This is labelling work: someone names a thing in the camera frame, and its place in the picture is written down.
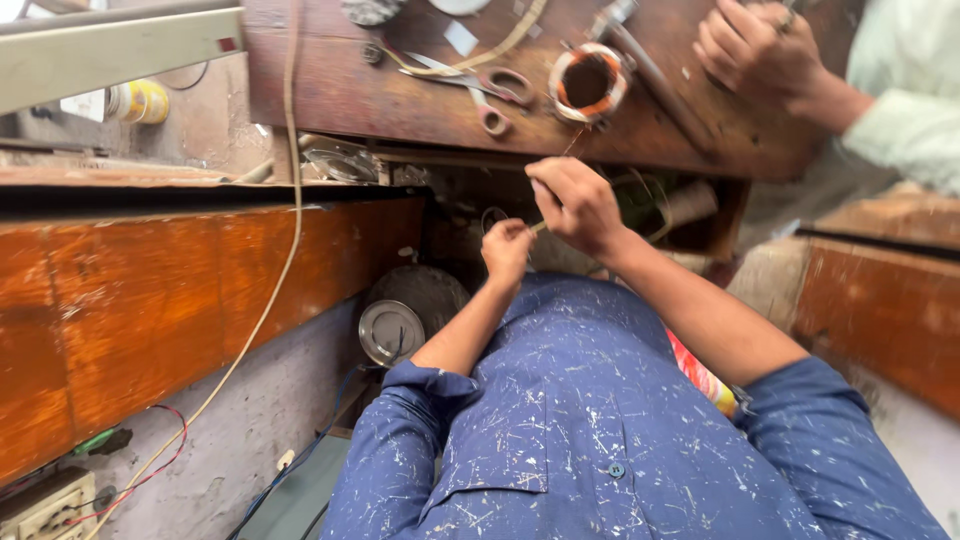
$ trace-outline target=wooden table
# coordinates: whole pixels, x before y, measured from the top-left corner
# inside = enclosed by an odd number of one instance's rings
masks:
[[[523,1],[529,6],[530,0]],[[848,13],[860,13],[853,5],[859,1],[810,2],[806,10],[824,63],[835,73],[845,68],[853,35]],[[510,67],[546,91],[550,67],[564,51],[561,41],[582,43],[594,13],[607,3],[550,0],[538,23],[542,34],[527,37],[492,64]],[[493,140],[482,131],[465,89],[398,73],[389,58],[376,66],[364,63],[360,52],[371,33],[350,23],[338,0],[302,4],[295,77],[300,129],[530,157],[562,154],[577,131],[544,110],[543,94],[527,116],[514,105],[492,99],[515,124],[503,140]],[[514,28],[519,20],[514,4],[515,0],[492,0],[478,16],[459,19],[480,40],[474,54],[493,47]],[[604,133],[584,134],[571,155],[767,182],[788,180],[804,169],[826,134],[780,111],[748,103],[707,80],[691,44],[697,24],[713,5],[713,0],[639,0],[625,26],[712,129],[719,156],[713,161],[700,156],[639,84],[634,84],[611,127]],[[289,0],[246,0],[245,6],[252,120],[285,125],[282,81]],[[383,28],[397,50],[453,64],[463,58],[443,37],[451,20],[427,0],[410,0]]]

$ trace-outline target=red scissors handle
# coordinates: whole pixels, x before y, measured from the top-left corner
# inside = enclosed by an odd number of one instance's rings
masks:
[[[513,124],[497,109],[489,105],[477,105],[477,114],[480,116],[480,125],[487,135],[497,138],[510,131]]]
[[[480,84],[484,88],[495,93],[502,99],[512,101],[522,107],[530,107],[534,102],[536,93],[534,86],[527,81],[527,78],[506,67],[491,67],[477,76]],[[505,83],[512,83],[520,87],[520,91],[515,91]]]

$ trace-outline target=shirt pocket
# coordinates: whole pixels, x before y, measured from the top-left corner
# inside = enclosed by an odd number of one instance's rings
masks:
[[[547,491],[543,383],[507,380],[482,390],[450,426],[440,481],[420,512],[420,523],[457,491]]]

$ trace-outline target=bolt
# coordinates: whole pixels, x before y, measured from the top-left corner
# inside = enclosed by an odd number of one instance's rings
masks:
[[[376,64],[383,59],[383,49],[376,43],[366,43],[360,51],[360,58],[366,63]]]

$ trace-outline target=blue wire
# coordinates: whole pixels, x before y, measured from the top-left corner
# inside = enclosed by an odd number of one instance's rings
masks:
[[[396,360],[397,356],[399,356],[400,354],[400,350],[403,349],[403,334],[404,334],[403,328],[400,328],[400,340],[399,340],[400,343],[396,347],[396,353],[394,353],[394,356],[390,359],[390,361],[388,362],[388,365],[393,365],[394,360]],[[326,433],[330,431],[330,428],[333,427],[333,419],[336,417],[337,409],[340,408],[340,399],[343,398],[344,396],[344,390],[347,388],[347,383],[350,382],[350,377],[356,372],[356,370],[360,369],[361,367],[364,369],[378,369],[378,368],[383,368],[385,366],[356,365],[356,366],[353,366],[353,369],[347,372],[347,376],[344,377],[344,381],[340,384],[340,389],[337,391],[337,400],[333,403],[333,414],[330,416],[330,423],[326,425],[326,428],[324,428],[319,435],[317,435],[317,438],[315,438],[313,442],[308,444],[306,448],[304,448],[299,454],[297,454],[296,457],[294,457],[293,461],[290,462],[290,466],[287,467],[286,471],[278,475],[274,479],[274,481],[270,482],[269,486],[267,486],[263,491],[260,492],[259,495],[256,496],[256,498],[253,499],[253,502],[250,503],[250,506],[247,506],[247,511],[244,513],[244,516],[243,516],[244,519],[247,519],[247,517],[250,516],[251,511],[257,505],[257,503],[260,502],[260,500],[266,497],[267,494],[273,488],[275,488],[279,483],[283,481],[283,479],[287,478],[290,475],[290,473],[297,470],[298,467],[300,467],[303,463],[306,462],[307,459],[310,458],[310,455],[313,454],[313,451],[317,448],[317,445],[320,443],[320,440],[323,439],[326,436]]]

